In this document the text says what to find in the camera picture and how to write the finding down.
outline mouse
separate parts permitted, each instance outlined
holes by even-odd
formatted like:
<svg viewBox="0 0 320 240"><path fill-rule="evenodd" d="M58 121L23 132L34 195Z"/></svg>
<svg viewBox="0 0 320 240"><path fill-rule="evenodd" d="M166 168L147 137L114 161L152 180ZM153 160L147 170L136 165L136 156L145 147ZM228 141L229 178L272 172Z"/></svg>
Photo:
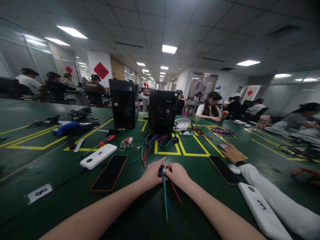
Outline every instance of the mouse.
<svg viewBox="0 0 320 240"><path fill-rule="evenodd" d="M241 174L240 169L234 165L234 164L228 164L228 168L234 173L234 174Z"/></svg>

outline white device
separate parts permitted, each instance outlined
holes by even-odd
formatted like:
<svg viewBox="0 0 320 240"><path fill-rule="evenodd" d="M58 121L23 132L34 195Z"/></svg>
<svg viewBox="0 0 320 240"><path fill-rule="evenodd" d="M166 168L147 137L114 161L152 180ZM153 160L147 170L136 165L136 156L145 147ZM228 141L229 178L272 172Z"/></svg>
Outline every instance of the white device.
<svg viewBox="0 0 320 240"><path fill-rule="evenodd" d="M117 146L107 144L104 147L98 149L96 152L92 153L90 156L83 159L80 162L80 165L82 167L88 168L89 170L92 170L116 150Z"/></svg>
<svg viewBox="0 0 320 240"><path fill-rule="evenodd" d="M240 168L234 164L228 164L228 168L235 174L241 174Z"/></svg>
<svg viewBox="0 0 320 240"><path fill-rule="evenodd" d="M259 190L245 183L238 186L261 232L274 240L292 240Z"/></svg>

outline black watch strap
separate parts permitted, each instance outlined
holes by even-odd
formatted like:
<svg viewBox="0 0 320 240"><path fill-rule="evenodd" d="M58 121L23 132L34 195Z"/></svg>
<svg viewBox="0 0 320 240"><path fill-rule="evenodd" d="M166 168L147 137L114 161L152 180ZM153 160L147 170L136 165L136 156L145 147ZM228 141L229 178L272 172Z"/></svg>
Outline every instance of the black watch strap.
<svg viewBox="0 0 320 240"><path fill-rule="evenodd" d="M235 164L235 165L236 165L237 167L240 167L240 166L242 166L242 165L244 165L244 164L247 164L247 163L246 163L246 161L239 161L239 162L236 162L236 164Z"/></svg>

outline desktop computer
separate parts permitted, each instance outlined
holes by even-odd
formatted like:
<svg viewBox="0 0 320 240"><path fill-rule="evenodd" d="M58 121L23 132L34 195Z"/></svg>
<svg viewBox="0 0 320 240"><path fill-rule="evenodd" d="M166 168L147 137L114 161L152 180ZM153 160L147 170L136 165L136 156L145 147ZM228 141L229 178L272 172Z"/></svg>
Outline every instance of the desktop computer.
<svg viewBox="0 0 320 240"><path fill-rule="evenodd" d="M139 109L135 102L139 100L139 86L134 82L109 79L114 127L134 128Z"/></svg>
<svg viewBox="0 0 320 240"><path fill-rule="evenodd" d="M176 118L178 93L151 89L149 93L149 123L157 134L172 133Z"/></svg>

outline red decoration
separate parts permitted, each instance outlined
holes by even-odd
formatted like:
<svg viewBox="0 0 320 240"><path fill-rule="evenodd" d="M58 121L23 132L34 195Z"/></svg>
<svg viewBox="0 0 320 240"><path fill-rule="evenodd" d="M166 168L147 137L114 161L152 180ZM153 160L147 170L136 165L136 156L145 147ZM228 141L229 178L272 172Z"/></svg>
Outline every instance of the red decoration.
<svg viewBox="0 0 320 240"><path fill-rule="evenodd" d="M93 70L98 74L99 77L101 77L101 79L104 79L109 73L109 71L102 65L101 62L98 63Z"/></svg>
<svg viewBox="0 0 320 240"><path fill-rule="evenodd" d="M72 70L72 68L70 68L69 66L67 66L67 67L66 67L66 71L71 74L73 70Z"/></svg>

